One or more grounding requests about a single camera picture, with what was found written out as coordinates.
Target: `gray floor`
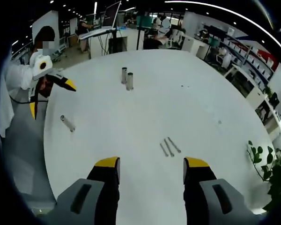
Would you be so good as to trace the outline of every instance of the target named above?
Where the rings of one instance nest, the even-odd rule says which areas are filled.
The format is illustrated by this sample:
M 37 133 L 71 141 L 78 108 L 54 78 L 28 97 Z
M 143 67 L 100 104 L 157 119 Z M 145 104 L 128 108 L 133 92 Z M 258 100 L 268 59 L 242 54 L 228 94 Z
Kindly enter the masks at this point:
M 88 60 L 77 46 L 66 50 L 66 58 L 53 64 L 55 68 L 68 68 Z M 15 99 L 28 101 L 27 91 L 21 90 Z M 6 132 L 2 152 L 15 185 L 27 205 L 36 214 L 47 213 L 56 204 L 44 161 L 43 131 L 47 103 L 38 104 L 37 120 L 31 116 L 29 104 L 12 101 L 15 116 Z

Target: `computer monitor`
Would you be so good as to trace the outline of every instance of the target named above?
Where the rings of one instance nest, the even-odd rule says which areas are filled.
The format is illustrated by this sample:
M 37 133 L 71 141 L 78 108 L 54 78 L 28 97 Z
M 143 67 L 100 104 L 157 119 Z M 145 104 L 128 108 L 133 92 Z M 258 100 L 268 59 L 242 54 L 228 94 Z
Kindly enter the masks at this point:
M 224 39 L 227 36 L 227 33 L 217 27 L 214 26 L 204 26 L 205 29 L 208 30 L 208 32 L 220 39 Z
M 106 8 L 102 27 L 114 27 L 121 1 Z

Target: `metal tube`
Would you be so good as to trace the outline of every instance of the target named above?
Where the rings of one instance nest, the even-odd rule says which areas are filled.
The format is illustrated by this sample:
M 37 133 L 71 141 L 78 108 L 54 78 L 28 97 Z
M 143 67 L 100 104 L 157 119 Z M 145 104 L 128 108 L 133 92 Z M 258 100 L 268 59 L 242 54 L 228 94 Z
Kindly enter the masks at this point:
M 133 73 L 127 74 L 126 90 L 133 90 Z
M 181 150 L 177 147 L 177 145 L 175 145 L 175 143 L 170 139 L 170 137 L 168 137 L 168 140 L 172 143 L 172 145 L 174 146 L 174 148 L 177 150 L 178 153 L 181 153 Z
M 75 131 L 75 126 L 64 115 L 61 115 L 60 119 L 70 129 L 71 132 Z
M 163 150 L 165 156 L 168 157 L 169 155 L 168 155 L 168 153 L 165 151 L 165 149 L 164 149 L 164 147 L 163 147 L 163 145 L 162 145 L 161 143 L 160 143 L 160 147 L 162 148 L 162 150 Z
M 174 153 L 170 150 L 170 146 L 169 146 L 169 144 L 167 143 L 167 140 L 164 139 L 164 142 L 165 142 L 165 145 L 167 146 L 167 148 L 168 148 L 168 150 L 169 150 L 169 152 L 170 152 L 170 156 L 174 157 L 175 155 L 174 155 Z
M 127 67 L 122 68 L 122 84 L 127 83 Z

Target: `cable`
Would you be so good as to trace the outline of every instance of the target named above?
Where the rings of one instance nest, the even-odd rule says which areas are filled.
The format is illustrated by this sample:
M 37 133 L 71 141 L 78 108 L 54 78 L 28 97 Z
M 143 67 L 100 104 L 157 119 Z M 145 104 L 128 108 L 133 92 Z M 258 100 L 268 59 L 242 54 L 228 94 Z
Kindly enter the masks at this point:
M 117 24 L 118 24 L 118 30 L 119 30 L 119 32 L 120 32 L 121 38 L 123 39 L 122 32 L 121 32 L 121 27 L 120 27 L 120 23 L 119 23 L 119 21 L 118 21 L 118 17 L 117 17 Z
M 104 50 L 105 53 L 106 53 L 106 50 L 103 49 L 103 42 L 102 42 L 101 36 L 98 36 L 98 39 L 99 39 L 100 46 L 101 46 L 101 56 L 103 56 L 103 50 Z
M 100 43 L 100 46 L 101 46 L 101 56 L 103 56 L 103 43 L 102 43 L 102 40 L 100 38 L 100 36 L 98 36 L 98 40 L 99 40 L 99 43 Z
M 11 98 L 11 100 L 13 100 L 14 102 L 18 103 L 18 104 L 30 104 L 31 102 L 19 102 L 15 99 L 13 99 L 11 96 L 9 96 Z
M 109 51 L 109 50 L 107 50 L 107 52 L 106 52 L 106 46 L 107 46 L 107 38 L 108 38 L 108 36 L 109 36 L 109 33 L 106 35 L 106 39 L 105 39 L 105 48 L 104 48 L 105 55 L 107 55 L 107 54 L 108 54 L 108 51 Z

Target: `white round table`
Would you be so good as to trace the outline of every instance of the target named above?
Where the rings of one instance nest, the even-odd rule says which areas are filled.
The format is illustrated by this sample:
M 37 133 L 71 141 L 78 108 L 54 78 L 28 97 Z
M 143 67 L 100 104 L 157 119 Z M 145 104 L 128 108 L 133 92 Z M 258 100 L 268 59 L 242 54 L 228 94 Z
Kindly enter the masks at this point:
M 122 67 L 133 72 L 133 91 L 121 84 Z M 63 75 L 77 92 L 54 86 L 44 128 L 55 198 L 98 160 L 119 156 L 117 224 L 186 224 L 183 158 L 189 156 L 205 160 L 252 206 L 262 181 L 247 142 L 265 149 L 272 143 L 245 98 L 208 64 L 188 52 L 145 50 L 95 58 Z M 73 133 L 62 114 L 75 124 Z M 182 153 L 172 147 L 175 157 L 165 157 L 159 144 L 167 136 Z

